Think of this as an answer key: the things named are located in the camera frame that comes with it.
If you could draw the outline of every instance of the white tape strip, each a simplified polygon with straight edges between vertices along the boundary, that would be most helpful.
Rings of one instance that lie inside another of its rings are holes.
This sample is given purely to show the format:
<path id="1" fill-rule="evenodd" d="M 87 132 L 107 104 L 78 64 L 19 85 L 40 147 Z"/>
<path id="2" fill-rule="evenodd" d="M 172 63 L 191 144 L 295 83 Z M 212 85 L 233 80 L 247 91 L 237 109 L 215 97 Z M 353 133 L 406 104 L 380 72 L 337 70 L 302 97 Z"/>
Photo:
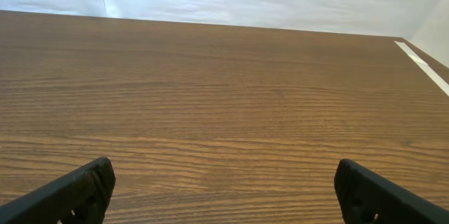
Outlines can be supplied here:
<path id="1" fill-rule="evenodd" d="M 402 48 L 404 52 L 406 52 L 408 57 L 412 58 L 412 60 L 414 60 L 416 64 L 420 66 L 421 70 L 426 72 L 427 76 L 434 80 L 435 84 L 438 85 L 441 90 L 443 90 L 446 95 L 449 96 L 449 84 L 446 83 L 440 76 L 438 76 L 438 74 L 432 68 L 430 68 L 427 62 L 423 61 L 423 59 L 421 59 L 415 52 L 413 52 L 413 50 L 408 47 L 407 44 L 399 41 L 395 42 L 400 48 Z"/>

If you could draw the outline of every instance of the tabletop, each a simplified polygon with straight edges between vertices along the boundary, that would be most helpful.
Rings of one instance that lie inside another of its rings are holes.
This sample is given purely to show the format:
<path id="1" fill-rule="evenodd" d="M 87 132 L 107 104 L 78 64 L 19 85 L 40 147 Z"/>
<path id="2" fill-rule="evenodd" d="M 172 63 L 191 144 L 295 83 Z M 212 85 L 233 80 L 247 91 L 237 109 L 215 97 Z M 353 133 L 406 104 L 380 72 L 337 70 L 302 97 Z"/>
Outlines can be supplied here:
<path id="1" fill-rule="evenodd" d="M 394 41 L 1 11 L 0 204 L 106 156 L 105 223 L 342 223 L 349 158 L 449 209 L 449 97 Z"/>

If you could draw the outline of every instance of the black object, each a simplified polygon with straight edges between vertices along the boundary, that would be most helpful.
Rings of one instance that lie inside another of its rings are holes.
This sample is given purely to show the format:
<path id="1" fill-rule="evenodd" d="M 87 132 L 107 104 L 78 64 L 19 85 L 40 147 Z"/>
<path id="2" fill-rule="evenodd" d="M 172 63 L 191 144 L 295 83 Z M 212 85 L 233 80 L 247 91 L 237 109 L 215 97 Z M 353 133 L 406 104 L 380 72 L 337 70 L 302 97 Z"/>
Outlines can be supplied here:
<path id="1" fill-rule="evenodd" d="M 449 212 L 343 159 L 335 191 L 346 224 L 448 224 Z M 101 157 L 0 207 L 0 224 L 101 224 L 115 185 Z"/>
<path id="2" fill-rule="evenodd" d="M 114 186 L 111 162 L 101 157 L 0 207 L 0 223 L 102 223 Z"/>
<path id="3" fill-rule="evenodd" d="M 346 224 L 448 224 L 449 211 L 343 159 L 334 178 Z"/>

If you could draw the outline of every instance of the brown wooden surface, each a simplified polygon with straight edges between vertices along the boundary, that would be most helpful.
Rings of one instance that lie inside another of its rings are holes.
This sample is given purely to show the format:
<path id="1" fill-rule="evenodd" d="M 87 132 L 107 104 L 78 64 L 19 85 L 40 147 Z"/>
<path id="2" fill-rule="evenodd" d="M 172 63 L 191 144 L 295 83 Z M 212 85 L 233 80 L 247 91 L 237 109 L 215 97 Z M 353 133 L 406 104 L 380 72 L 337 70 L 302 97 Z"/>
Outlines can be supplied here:
<path id="1" fill-rule="evenodd" d="M 350 158 L 449 208 L 449 97 L 394 40 L 0 12 L 0 203 L 107 156 L 106 223 L 342 223 Z"/>

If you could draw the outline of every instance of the wood grain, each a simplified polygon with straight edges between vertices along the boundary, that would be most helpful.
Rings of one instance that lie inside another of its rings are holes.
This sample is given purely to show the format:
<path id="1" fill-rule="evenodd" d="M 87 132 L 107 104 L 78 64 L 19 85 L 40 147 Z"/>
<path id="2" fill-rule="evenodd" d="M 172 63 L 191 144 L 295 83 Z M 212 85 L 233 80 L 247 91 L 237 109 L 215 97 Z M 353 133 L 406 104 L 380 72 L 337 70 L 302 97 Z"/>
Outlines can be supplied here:
<path id="1" fill-rule="evenodd" d="M 106 223 L 342 223 L 350 158 L 449 209 L 449 97 L 395 40 L 2 11 L 0 204 L 107 156 Z"/>

